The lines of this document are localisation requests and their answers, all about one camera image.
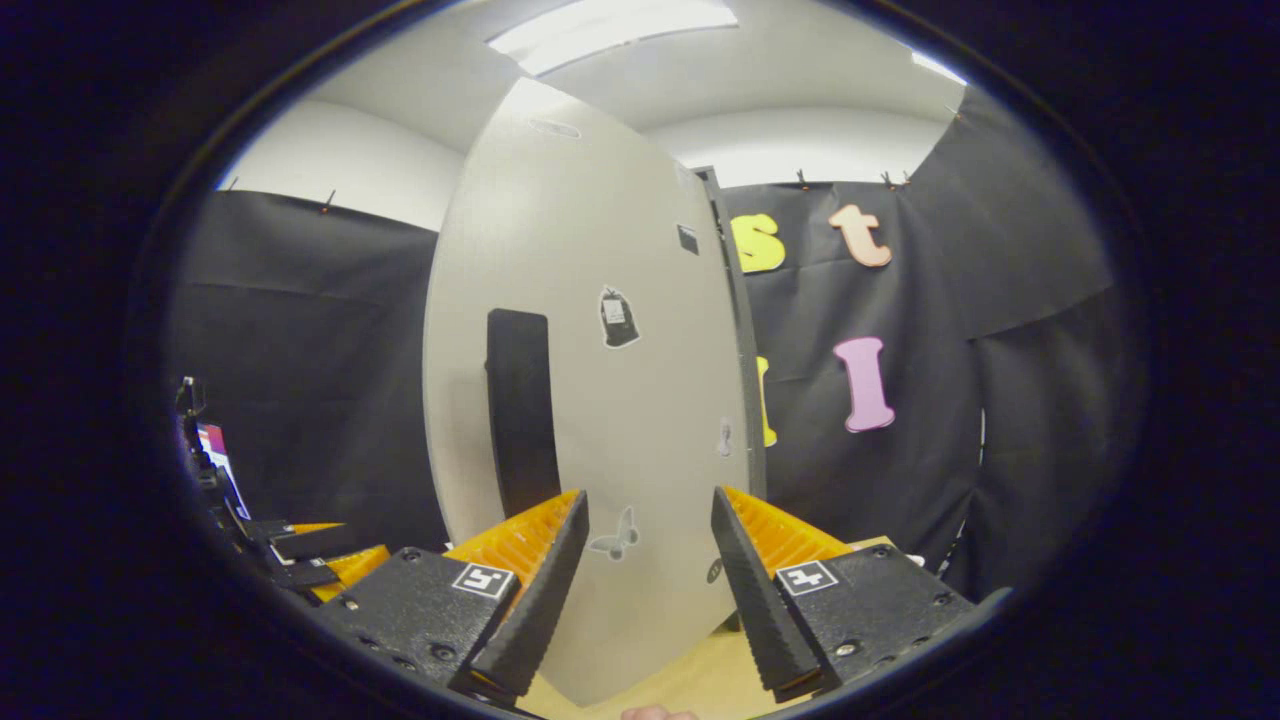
yellow letter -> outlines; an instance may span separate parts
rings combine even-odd
[[[755,372],[760,377],[760,418],[764,420],[764,447],[772,447],[778,442],[778,433],[769,427],[769,411],[764,409],[764,372],[769,369],[769,361],[755,356]]]
[[[733,231],[733,243],[737,245],[737,261],[744,273],[772,270],[782,264],[787,249],[782,241],[773,237],[778,223],[765,215],[739,215],[730,220]]]

wooden floor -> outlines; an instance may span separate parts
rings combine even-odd
[[[692,711],[699,720],[745,720],[788,707],[760,687],[746,633],[717,630],[687,655],[612,698],[579,707],[538,675],[520,707],[548,720],[616,720],[623,710],[662,705],[671,712]]]

white wall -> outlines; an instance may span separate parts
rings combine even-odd
[[[219,190],[275,192],[433,231],[462,155],[399,124],[330,102],[302,101],[244,151]]]
[[[685,167],[714,165],[721,187],[879,182],[914,173],[945,123],[842,108],[785,108],[699,118],[646,132]]]
[[[805,178],[901,181],[946,124],[840,108],[787,108],[699,118],[645,133],[686,167],[714,165],[721,187]],[[465,160],[399,124],[302,101],[268,127],[219,186],[291,195],[439,231]]]

white door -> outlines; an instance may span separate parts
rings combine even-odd
[[[454,543],[504,519],[484,369],[495,307],[548,319],[561,487],[588,492],[598,550],[584,551],[540,673],[589,705],[733,610],[722,574],[708,573],[710,502],[718,484],[748,489],[749,400],[701,181],[535,81],[518,81],[489,120],[451,201],[426,304],[428,442]],[[751,380],[756,393],[754,370]],[[635,544],[609,539],[623,518]]]

butterfly sticker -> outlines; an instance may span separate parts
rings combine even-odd
[[[614,562],[622,561],[626,548],[640,542],[640,530],[636,529],[635,512],[628,505],[618,518],[618,534],[602,536],[586,544],[588,550],[604,552]]]

